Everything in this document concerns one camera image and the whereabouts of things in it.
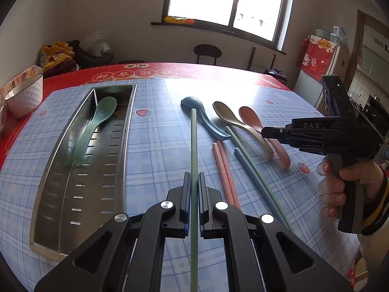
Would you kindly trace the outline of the white sleeve forearm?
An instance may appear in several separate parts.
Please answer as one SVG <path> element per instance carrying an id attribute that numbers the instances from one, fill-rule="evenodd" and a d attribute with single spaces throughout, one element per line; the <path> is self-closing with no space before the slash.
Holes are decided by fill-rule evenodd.
<path id="1" fill-rule="evenodd" d="M 358 235 L 369 277 L 378 270 L 388 254 L 388 178 L 379 169 L 361 176 L 367 201 L 363 208 L 363 229 Z"/>

